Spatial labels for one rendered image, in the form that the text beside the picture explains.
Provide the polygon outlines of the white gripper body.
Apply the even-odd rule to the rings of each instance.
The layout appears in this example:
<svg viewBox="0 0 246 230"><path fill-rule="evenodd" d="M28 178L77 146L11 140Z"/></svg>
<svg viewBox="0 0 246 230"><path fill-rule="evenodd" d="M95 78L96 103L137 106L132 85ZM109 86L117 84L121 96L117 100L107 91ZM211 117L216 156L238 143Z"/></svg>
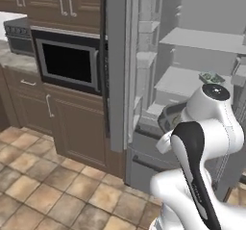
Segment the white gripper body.
<svg viewBox="0 0 246 230"><path fill-rule="evenodd" d="M171 132L164 134L158 141L156 148L160 154L165 154L171 149Z"/></svg>

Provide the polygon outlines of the grey fridge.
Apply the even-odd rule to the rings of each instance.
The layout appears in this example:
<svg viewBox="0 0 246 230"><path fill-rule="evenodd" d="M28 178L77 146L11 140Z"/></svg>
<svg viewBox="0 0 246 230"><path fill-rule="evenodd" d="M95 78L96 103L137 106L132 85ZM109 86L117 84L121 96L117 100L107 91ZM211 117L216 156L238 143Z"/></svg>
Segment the grey fridge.
<svg viewBox="0 0 246 230"><path fill-rule="evenodd" d="M203 20L218 13L215 0L156 0L156 24L150 33L155 58L147 67L144 108L135 132L158 140L162 109L186 101L204 83L200 72L215 72L234 104L232 72L237 55L244 52L243 37L223 28L210 29Z"/></svg>

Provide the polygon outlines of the black built-in oven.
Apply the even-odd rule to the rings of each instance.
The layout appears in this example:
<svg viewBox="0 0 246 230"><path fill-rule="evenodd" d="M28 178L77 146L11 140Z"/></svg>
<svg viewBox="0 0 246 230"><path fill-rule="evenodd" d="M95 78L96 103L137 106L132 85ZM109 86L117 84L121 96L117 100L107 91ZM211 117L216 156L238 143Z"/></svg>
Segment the black built-in oven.
<svg viewBox="0 0 246 230"><path fill-rule="evenodd" d="M94 88L95 50L98 38L31 28L38 70L43 83L101 95L99 52L97 72L99 92Z"/></svg>

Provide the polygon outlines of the grey tupperware container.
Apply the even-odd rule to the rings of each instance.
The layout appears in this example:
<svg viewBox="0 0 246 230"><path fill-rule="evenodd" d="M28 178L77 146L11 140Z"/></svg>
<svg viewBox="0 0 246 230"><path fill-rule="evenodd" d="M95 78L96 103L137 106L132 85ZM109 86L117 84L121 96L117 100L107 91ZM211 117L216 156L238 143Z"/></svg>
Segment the grey tupperware container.
<svg viewBox="0 0 246 230"><path fill-rule="evenodd" d="M186 101L169 104L165 106L159 117L158 124L163 133L167 133L174 129L181 122L181 112L186 106Z"/></svg>
<svg viewBox="0 0 246 230"><path fill-rule="evenodd" d="M215 72L200 72L199 79L205 84L222 85L225 79Z"/></svg>

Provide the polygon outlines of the grey fridge door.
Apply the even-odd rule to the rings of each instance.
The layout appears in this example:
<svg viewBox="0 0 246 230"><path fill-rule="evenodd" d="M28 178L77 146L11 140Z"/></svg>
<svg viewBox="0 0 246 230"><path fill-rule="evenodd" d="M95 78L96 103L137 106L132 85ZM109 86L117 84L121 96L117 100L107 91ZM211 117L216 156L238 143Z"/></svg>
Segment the grey fridge door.
<svg viewBox="0 0 246 230"><path fill-rule="evenodd" d="M144 108L147 67L155 58L150 33L156 0L107 0L111 150L133 141Z"/></svg>
<svg viewBox="0 0 246 230"><path fill-rule="evenodd" d="M245 134L245 142L240 151L226 158L226 166L222 181L229 188L234 187L240 180L243 170L246 168L246 34L243 39L244 52L237 55L237 62L232 72L232 83L234 85L235 117L242 126Z"/></svg>

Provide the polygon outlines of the grey freezer drawer front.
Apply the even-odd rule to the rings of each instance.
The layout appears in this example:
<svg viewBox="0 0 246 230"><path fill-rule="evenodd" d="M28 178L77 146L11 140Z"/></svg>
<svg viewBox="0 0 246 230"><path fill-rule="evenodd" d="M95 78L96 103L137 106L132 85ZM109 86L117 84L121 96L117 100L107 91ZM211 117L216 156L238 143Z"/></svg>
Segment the grey freezer drawer front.
<svg viewBox="0 0 246 230"><path fill-rule="evenodd" d="M140 160L155 166L174 169L180 167L173 151L168 151L165 154L159 153L156 148L157 142L156 139L135 132L133 142L127 148L125 183L148 194L150 194L150 180L158 172L134 163L132 161L134 155L137 155Z"/></svg>

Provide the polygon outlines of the grey toaster oven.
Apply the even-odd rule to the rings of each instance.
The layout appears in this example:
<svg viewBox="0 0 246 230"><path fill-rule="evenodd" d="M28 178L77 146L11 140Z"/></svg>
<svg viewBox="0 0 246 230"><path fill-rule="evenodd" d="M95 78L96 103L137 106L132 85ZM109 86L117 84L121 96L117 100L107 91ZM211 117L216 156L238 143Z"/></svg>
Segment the grey toaster oven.
<svg viewBox="0 0 246 230"><path fill-rule="evenodd" d="M14 54L31 57L35 55L27 17L5 21L4 28L9 47Z"/></svg>

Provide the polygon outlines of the brown drawer front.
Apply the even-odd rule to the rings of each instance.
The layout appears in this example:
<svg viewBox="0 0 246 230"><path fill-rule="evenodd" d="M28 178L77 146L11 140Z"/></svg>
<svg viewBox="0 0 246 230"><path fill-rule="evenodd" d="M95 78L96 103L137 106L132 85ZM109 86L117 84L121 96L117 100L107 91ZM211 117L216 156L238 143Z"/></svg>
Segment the brown drawer front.
<svg viewBox="0 0 246 230"><path fill-rule="evenodd" d="M13 86L17 88L23 88L23 89L34 89L34 90L41 90L42 89L42 83L39 78L39 76L36 73L28 72L28 71L19 71L16 69L8 69L6 73L9 76L9 80L12 83ZM20 81L24 79L27 82L37 82L36 86L28 86L21 84Z"/></svg>

